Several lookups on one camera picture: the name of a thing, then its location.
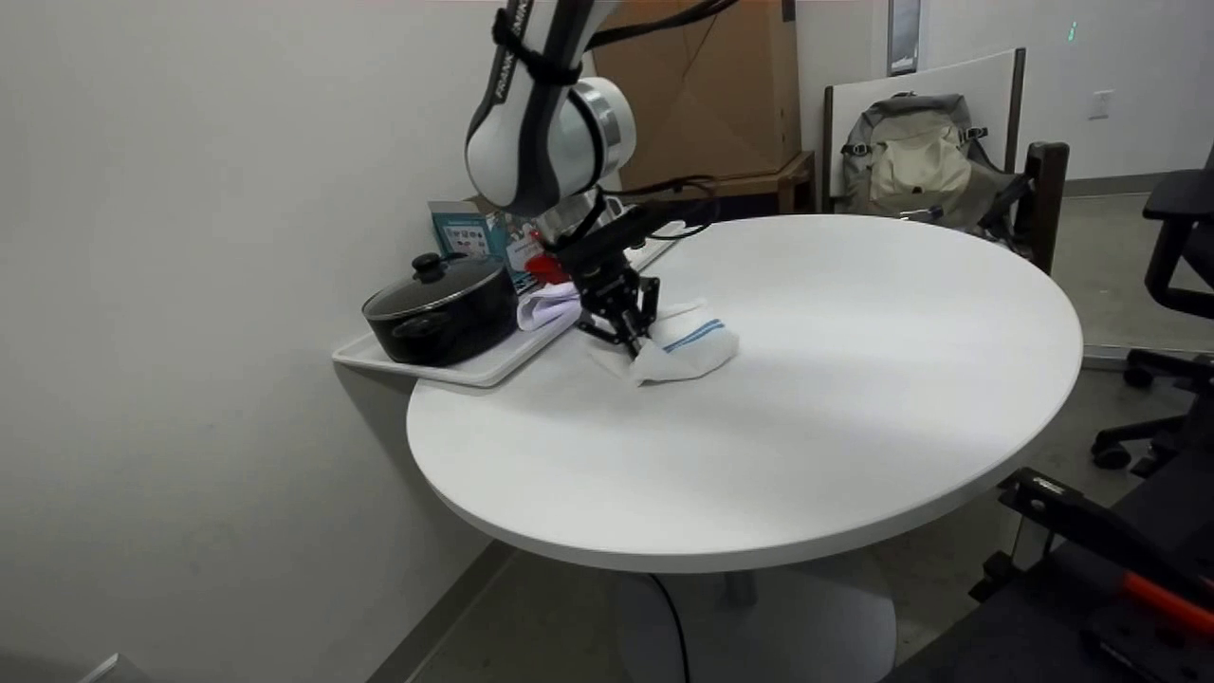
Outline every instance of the red object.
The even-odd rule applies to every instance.
[[[1189,626],[1192,634],[1214,639],[1214,611],[1204,611],[1198,602],[1189,602],[1183,595],[1177,595],[1139,572],[1123,578],[1123,592],[1132,600],[1139,600],[1141,606]]]
[[[542,280],[542,284],[561,284],[561,280],[571,280],[571,274],[561,269],[561,263],[549,260],[549,256],[532,260],[532,263],[527,263],[527,274],[532,274],[537,280]]]

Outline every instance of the black pot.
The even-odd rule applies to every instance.
[[[415,260],[415,280],[366,304],[382,353],[399,365],[465,365],[515,329],[515,284],[492,260]]]

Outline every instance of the white cloth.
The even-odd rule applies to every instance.
[[[595,344],[595,356],[623,374],[634,387],[691,385],[724,368],[742,339],[702,308],[667,312],[640,339],[640,353],[627,356],[618,344]]]
[[[522,329],[539,329],[539,325],[547,325],[553,319],[571,319],[571,317],[580,317],[580,295],[571,280],[523,293],[522,308],[515,308]]]

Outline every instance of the round white table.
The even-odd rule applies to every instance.
[[[465,520],[623,572],[849,553],[1011,473],[1082,368],[1058,284],[945,228],[737,220],[652,274],[663,304],[720,317],[742,356],[632,387],[567,334],[499,391],[418,385],[412,449]]]

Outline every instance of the pot lid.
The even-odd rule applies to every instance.
[[[492,277],[503,277],[503,263],[492,260],[443,263],[442,256],[423,256],[415,260],[412,280],[390,284],[366,304],[366,319],[382,323],[415,312],[434,312],[442,304],[486,289]]]

